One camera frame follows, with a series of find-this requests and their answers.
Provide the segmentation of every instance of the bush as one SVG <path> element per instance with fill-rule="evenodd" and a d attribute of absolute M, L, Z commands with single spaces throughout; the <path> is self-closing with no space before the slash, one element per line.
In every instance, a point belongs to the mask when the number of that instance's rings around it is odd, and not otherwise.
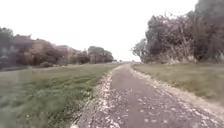
<path fill-rule="evenodd" d="M 43 62 L 43 63 L 40 64 L 40 67 L 41 68 L 53 67 L 53 64 L 49 63 L 49 62 Z"/>

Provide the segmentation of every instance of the overcast sky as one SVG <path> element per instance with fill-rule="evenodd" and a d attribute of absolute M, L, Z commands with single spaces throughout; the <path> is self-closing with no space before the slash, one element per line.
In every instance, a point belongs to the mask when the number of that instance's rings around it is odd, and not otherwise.
<path fill-rule="evenodd" d="M 75 49 L 91 45 L 118 60 L 138 60 L 130 49 L 152 15 L 183 14 L 197 0 L 0 0 L 0 26 Z"/>

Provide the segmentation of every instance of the tree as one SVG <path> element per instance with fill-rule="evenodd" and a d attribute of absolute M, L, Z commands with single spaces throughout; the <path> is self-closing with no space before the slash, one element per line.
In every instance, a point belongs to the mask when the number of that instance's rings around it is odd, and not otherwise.
<path fill-rule="evenodd" d="M 101 47 L 90 46 L 88 48 L 88 55 L 90 63 L 105 63 L 113 61 L 112 53 Z"/>

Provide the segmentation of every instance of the grassy field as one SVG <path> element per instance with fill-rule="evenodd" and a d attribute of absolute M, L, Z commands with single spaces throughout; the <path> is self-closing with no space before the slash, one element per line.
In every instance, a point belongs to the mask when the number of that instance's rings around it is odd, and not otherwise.
<path fill-rule="evenodd" d="M 0 128 L 66 128 L 117 64 L 0 72 Z"/>
<path fill-rule="evenodd" d="M 185 64 L 147 65 L 137 64 L 134 69 L 152 77 L 195 93 L 197 96 L 218 101 L 224 105 L 224 65 Z"/>

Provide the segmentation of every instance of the gravel path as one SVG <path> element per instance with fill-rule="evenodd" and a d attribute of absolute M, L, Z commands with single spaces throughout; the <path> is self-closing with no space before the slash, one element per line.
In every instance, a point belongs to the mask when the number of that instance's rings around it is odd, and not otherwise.
<path fill-rule="evenodd" d="M 151 85 L 128 65 L 110 72 L 98 91 L 79 128 L 224 128 L 214 114 Z"/>

